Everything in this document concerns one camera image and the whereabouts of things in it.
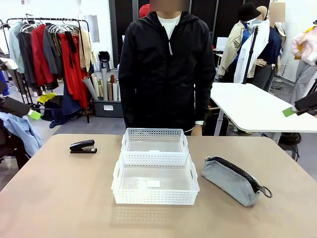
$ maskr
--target pencil case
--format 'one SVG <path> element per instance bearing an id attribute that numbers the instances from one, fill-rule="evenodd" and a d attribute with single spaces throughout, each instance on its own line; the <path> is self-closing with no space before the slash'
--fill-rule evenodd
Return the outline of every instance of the pencil case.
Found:
<path id="1" fill-rule="evenodd" d="M 256 203 L 262 192 L 272 198 L 271 191 L 238 166 L 220 157 L 207 157 L 203 177 L 248 207 Z"/>

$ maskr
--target black stapler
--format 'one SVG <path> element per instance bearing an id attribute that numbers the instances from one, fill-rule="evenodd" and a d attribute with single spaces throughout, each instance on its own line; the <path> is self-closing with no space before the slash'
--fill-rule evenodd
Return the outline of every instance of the black stapler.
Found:
<path id="1" fill-rule="evenodd" d="M 71 154 L 96 154 L 97 148 L 94 147 L 94 140 L 85 140 L 74 143 L 70 146 Z"/>

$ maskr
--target wristwatch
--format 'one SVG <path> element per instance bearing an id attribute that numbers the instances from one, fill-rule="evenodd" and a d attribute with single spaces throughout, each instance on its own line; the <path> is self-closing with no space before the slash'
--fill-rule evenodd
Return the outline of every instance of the wristwatch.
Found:
<path id="1" fill-rule="evenodd" d="M 195 121 L 195 124 L 203 126 L 205 124 L 205 122 L 203 120 L 197 120 L 197 121 Z"/>

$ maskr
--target gray bin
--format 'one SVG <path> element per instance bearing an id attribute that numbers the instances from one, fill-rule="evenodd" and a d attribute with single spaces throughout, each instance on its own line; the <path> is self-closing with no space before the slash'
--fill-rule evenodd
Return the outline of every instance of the gray bin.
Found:
<path id="1" fill-rule="evenodd" d="M 94 101 L 95 113 L 97 117 L 122 118 L 123 111 L 121 102 L 115 101 Z"/>

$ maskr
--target white plastic basket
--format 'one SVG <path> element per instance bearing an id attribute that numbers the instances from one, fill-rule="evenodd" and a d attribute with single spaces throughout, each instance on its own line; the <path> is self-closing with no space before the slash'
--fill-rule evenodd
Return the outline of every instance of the white plastic basket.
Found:
<path id="1" fill-rule="evenodd" d="M 194 205 L 199 192 L 189 154 L 121 152 L 113 172 L 119 204 Z"/>
<path id="2" fill-rule="evenodd" d="M 189 153 L 188 142 L 181 129 L 127 128 L 121 151 Z"/>

